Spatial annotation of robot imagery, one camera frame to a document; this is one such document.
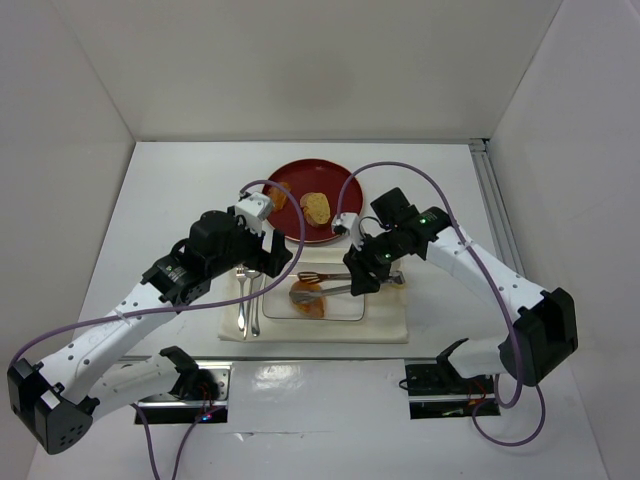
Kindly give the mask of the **metal tongs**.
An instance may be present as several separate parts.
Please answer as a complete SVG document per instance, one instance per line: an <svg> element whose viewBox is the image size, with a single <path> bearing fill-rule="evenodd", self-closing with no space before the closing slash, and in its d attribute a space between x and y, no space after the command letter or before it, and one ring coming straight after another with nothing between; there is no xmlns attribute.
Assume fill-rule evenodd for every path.
<svg viewBox="0 0 640 480"><path fill-rule="evenodd" d="M381 280L381 288L383 286L390 286L386 283L389 275L383 277ZM318 284L321 287L321 291L317 293L306 293L307 298L313 297L330 297L342 294L351 295L351 275L348 273L336 273L336 274L320 274L316 272L300 272L297 275L297 281L302 281L311 284Z"/></svg>

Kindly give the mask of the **round orange bread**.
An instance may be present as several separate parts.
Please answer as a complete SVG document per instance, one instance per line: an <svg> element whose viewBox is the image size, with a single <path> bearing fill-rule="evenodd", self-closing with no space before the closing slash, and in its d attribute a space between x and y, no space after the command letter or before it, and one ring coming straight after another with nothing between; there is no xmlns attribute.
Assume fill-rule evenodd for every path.
<svg viewBox="0 0 640 480"><path fill-rule="evenodd" d="M289 299L292 305L301 313L310 318L323 319L325 317L326 302L322 296L307 298L306 293L321 291L318 284L296 281L289 291Z"/></svg>

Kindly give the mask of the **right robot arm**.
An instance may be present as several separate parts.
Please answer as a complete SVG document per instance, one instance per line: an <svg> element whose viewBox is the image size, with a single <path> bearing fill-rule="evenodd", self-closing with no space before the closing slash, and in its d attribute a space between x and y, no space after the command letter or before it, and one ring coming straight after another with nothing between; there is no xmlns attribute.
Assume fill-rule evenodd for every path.
<svg viewBox="0 0 640 480"><path fill-rule="evenodd" d="M575 303L562 288L548 291L499 261L454 225L438 207L419 211L394 188L371 204L382 233L360 229L353 212L336 215L332 230L350 237L343 257L354 296L373 294L391 277L395 262L416 255L458 280L486 305L505 315L505 338L463 338L437 361L460 378L509 374L538 385L578 347Z"/></svg>

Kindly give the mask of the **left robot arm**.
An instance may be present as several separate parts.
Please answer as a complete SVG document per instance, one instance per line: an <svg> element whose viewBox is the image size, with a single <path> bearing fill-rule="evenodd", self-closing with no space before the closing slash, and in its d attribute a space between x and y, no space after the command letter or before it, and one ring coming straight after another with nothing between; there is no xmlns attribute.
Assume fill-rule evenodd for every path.
<svg viewBox="0 0 640 480"><path fill-rule="evenodd" d="M246 266L274 278L293 253L281 232L265 250L263 215L208 211L170 253L104 318L83 322L85 332L60 350L31 363L25 345L7 370L14 414L50 455L74 446L101 417L159 393L186 395L204 379L181 348L166 347L149 360L113 369L147 335L189 310L217 277Z"/></svg>

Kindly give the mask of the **brown bread piece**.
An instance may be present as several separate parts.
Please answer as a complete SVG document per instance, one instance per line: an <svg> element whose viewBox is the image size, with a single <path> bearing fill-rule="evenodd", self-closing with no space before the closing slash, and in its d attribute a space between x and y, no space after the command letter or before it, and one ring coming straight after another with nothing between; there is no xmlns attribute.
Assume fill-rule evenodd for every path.
<svg viewBox="0 0 640 480"><path fill-rule="evenodd" d="M280 187L270 186L267 196L273 202L272 212L279 212L284 209L289 201L287 193L291 191L291 185L287 182L279 182Z"/></svg>

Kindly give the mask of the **sliced bread piece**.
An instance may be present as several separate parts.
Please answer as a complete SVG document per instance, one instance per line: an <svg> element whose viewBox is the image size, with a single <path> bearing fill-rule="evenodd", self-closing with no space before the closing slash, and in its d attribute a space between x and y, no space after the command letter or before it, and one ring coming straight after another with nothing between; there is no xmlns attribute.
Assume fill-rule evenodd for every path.
<svg viewBox="0 0 640 480"><path fill-rule="evenodd" d="M310 192L300 199L305 220L312 227L321 227L331 220L331 209L327 196L320 192Z"/></svg>

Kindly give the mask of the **silver spoon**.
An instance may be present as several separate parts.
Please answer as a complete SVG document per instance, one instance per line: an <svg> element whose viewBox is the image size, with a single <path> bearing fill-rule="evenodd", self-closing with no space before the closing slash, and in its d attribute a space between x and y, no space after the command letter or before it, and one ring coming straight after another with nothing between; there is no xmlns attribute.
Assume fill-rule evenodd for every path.
<svg viewBox="0 0 640 480"><path fill-rule="evenodd" d="M258 292L262 286L263 274L255 270L248 270L246 272L246 276L249 280L249 294L253 295L256 292ZM248 331L251 333L253 337L258 337L260 335L259 298L258 297L254 297L249 301L248 314L249 314Z"/></svg>

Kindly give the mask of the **silver fork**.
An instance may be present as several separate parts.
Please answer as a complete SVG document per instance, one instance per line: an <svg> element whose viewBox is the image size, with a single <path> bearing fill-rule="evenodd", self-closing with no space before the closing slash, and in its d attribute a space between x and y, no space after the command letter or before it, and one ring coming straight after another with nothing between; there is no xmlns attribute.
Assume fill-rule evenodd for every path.
<svg viewBox="0 0 640 480"><path fill-rule="evenodd" d="M236 280L239 285L240 302L238 303L238 318L237 326L242 334L242 338L246 339L248 334L248 320L246 314L246 300L245 300L245 286L247 282L246 268L244 266L238 266L236 268Z"/></svg>

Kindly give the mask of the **cream cup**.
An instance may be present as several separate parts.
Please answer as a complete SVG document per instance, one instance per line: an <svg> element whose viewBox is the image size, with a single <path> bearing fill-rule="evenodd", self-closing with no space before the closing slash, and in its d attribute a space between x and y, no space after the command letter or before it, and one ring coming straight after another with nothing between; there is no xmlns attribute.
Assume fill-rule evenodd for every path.
<svg viewBox="0 0 640 480"><path fill-rule="evenodd" d="M389 274L389 278L386 283L394 288L404 288L406 285L406 279L402 271L396 270Z"/></svg>

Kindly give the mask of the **clear rectangular glass tray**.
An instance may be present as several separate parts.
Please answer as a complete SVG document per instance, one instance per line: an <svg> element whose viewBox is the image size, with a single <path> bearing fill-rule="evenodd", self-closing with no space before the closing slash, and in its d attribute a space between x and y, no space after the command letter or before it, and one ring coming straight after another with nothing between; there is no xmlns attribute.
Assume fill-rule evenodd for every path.
<svg viewBox="0 0 640 480"><path fill-rule="evenodd" d="M347 268L338 263L300 262L276 288L263 296L262 314L272 320L325 320L358 321L364 317L365 297L353 297L350 292L322 298L311 306L295 306L289 297L297 284L297 274L315 272L320 274L347 274Z"/></svg>

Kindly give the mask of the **cream cloth napkin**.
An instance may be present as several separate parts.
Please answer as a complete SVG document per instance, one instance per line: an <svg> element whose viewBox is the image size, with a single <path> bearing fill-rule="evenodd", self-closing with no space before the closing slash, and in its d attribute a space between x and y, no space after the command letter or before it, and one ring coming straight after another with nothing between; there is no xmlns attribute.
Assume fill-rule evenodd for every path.
<svg viewBox="0 0 640 480"><path fill-rule="evenodd" d="M343 251L338 248L311 248L302 253L298 263L342 264ZM276 343L365 343L404 344L408 341L406 325L406 296L401 288L384 286L376 294L365 297L364 317L358 321L272 320L262 314L259 299L261 333L250 333L243 339L237 326L238 308L222 309L218 338L231 342Z"/></svg>

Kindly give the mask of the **aluminium frame rail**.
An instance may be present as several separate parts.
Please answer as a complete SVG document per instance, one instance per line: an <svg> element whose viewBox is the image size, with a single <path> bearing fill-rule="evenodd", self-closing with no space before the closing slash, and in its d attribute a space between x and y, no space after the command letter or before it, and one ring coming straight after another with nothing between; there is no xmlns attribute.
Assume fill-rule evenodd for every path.
<svg viewBox="0 0 640 480"><path fill-rule="evenodd" d="M489 156L488 141L472 139L469 150L489 219L496 255L516 273L524 274L511 222Z"/></svg>

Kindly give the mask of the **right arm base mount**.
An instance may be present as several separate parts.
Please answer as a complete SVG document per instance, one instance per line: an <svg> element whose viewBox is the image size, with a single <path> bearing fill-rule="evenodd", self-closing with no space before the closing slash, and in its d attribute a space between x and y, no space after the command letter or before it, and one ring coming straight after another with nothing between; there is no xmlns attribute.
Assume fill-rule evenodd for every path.
<svg viewBox="0 0 640 480"><path fill-rule="evenodd" d="M412 420L499 416L490 376L455 376L436 363L406 363L398 387L408 395Z"/></svg>

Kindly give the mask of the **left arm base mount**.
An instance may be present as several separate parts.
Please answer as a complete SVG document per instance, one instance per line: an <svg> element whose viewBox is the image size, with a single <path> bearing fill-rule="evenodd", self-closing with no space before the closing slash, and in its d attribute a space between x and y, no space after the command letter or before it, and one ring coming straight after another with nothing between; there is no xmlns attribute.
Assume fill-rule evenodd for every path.
<svg viewBox="0 0 640 480"><path fill-rule="evenodd" d="M196 418L205 424L227 422L232 364L203 361L199 368L208 375L202 374L188 393L160 393L138 403L150 425L188 425Z"/></svg>

